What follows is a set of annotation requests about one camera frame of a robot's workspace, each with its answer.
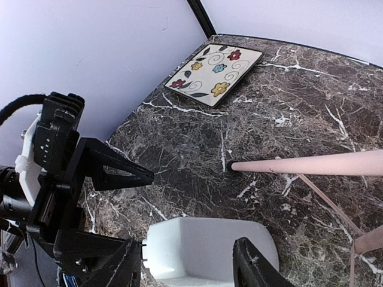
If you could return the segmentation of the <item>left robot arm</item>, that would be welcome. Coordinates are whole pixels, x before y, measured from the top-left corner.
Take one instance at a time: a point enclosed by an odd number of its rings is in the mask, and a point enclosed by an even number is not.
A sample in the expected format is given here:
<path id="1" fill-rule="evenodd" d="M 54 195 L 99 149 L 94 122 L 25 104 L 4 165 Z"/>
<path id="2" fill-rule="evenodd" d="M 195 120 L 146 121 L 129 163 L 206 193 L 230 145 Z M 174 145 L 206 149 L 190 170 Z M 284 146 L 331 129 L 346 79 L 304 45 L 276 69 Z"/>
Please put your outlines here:
<path id="1" fill-rule="evenodd" d="M 142 245 L 86 232 L 86 213 L 78 201 L 84 180 L 97 191 L 142 187 L 151 171 L 129 161 L 101 141 L 81 138 L 65 169 L 38 175 L 39 193 L 30 205 L 13 167 L 1 167 L 1 228 L 36 243 L 79 286 L 139 286 Z"/>

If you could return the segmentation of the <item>floral patterned tile coaster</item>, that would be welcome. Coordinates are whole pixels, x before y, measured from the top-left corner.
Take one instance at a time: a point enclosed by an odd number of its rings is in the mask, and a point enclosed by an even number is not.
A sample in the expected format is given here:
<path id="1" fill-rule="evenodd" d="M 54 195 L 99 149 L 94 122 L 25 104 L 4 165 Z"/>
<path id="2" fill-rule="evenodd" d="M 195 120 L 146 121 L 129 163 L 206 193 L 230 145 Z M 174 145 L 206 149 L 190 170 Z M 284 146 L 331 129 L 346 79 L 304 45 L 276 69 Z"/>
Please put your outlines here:
<path id="1" fill-rule="evenodd" d="M 208 44 L 164 84 L 205 106 L 216 107 L 264 56 L 264 52 L 227 44 Z"/>

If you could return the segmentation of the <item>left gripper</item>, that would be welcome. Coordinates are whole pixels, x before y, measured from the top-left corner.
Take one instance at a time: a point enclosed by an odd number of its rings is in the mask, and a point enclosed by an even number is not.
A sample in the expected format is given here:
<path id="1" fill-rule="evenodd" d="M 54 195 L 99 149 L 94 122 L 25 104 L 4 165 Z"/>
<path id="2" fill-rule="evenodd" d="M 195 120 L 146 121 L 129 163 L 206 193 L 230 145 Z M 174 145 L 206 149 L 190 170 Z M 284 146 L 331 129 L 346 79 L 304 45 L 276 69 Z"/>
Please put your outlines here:
<path id="1" fill-rule="evenodd" d="M 67 167 L 54 175 L 42 170 L 41 188 L 30 206 L 14 167 L 1 167 L 1 229 L 34 240 L 62 271 L 82 285 L 92 278 L 128 239 L 83 231 L 84 210 L 77 206 L 85 177 L 95 190 L 151 185 L 154 173 L 95 138 L 79 136 Z"/>

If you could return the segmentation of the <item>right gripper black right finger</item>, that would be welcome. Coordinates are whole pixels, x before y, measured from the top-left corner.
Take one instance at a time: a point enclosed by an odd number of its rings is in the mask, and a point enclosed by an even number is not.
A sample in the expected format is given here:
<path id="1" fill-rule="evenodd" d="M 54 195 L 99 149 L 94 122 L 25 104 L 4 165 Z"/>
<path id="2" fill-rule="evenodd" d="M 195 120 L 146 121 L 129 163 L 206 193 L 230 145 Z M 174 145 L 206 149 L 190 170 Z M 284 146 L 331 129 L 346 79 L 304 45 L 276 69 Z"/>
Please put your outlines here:
<path id="1" fill-rule="evenodd" d="M 246 237 L 233 245 L 233 280 L 236 287 L 294 287 Z"/>

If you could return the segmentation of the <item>pink folding music stand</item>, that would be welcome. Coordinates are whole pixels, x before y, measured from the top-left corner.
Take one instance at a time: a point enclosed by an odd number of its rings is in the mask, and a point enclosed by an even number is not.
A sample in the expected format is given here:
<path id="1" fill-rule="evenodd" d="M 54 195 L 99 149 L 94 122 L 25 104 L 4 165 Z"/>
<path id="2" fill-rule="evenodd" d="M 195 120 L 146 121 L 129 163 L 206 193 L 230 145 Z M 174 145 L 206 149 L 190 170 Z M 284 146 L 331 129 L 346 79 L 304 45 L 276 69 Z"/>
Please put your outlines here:
<path id="1" fill-rule="evenodd" d="M 312 157 L 230 161 L 227 163 L 227 169 L 234 172 L 295 174 L 321 197 L 357 235 L 351 240 L 349 286 L 355 284 L 355 256 L 382 248 L 382 226 L 364 232 L 307 177 L 308 175 L 382 176 L 381 149 Z"/>

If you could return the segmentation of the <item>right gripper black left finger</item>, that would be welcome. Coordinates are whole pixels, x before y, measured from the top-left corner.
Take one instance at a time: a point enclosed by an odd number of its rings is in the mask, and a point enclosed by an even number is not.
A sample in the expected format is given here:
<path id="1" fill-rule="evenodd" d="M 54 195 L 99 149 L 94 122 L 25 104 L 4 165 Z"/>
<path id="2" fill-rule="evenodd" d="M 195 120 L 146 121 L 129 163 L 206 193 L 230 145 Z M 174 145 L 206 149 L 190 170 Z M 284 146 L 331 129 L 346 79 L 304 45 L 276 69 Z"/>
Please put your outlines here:
<path id="1" fill-rule="evenodd" d="M 139 287 L 141 280 L 141 259 L 140 242 L 128 239 L 117 249 L 104 266 L 81 286 Z"/>

